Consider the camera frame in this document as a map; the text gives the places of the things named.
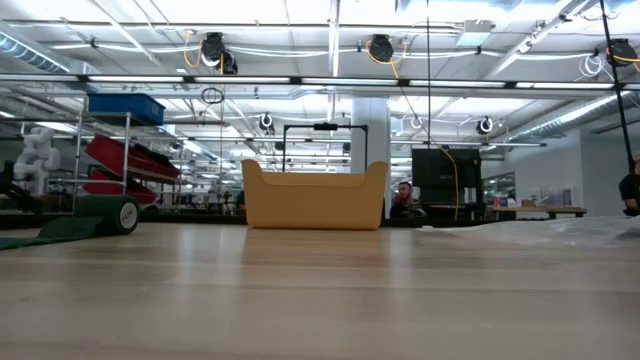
wooden table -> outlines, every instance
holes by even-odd
[[[558,214],[574,214],[576,217],[584,217],[587,213],[587,209],[579,207],[493,207],[487,206],[485,213],[489,213],[491,218],[495,215],[496,220],[500,220],[500,213],[515,213],[515,212],[536,212],[547,213],[549,219],[556,219]]]
[[[142,223],[0,251],[0,359],[637,359],[638,274],[638,241]]]

pillar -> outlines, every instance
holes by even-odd
[[[391,122],[387,98],[354,98],[351,101],[351,125],[369,126],[369,150],[367,166],[375,161],[384,161],[391,165]],[[351,172],[364,172],[365,133],[360,129],[351,130]],[[385,216],[391,208],[389,190],[390,171],[385,186]]]

blue bin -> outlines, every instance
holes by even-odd
[[[104,120],[113,125],[126,125],[124,114],[131,113],[132,126],[164,124],[164,106],[147,94],[89,94],[89,113],[105,114]],[[122,117],[106,116],[122,114]]]

white robot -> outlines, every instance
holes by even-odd
[[[47,189],[47,179],[50,170],[60,167],[60,152],[51,147],[51,138],[55,131],[50,128],[36,127],[31,129],[31,134],[24,137],[24,149],[13,166],[14,176],[17,180],[32,174],[34,182],[31,186],[31,195],[43,195]],[[37,157],[33,164],[27,162]]]

plastic sheet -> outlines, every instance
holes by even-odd
[[[469,239],[487,239],[525,245],[553,243],[574,246],[622,246],[640,241],[640,216],[592,217],[549,221],[505,221],[467,227],[435,229],[424,226],[419,231],[447,233]]]

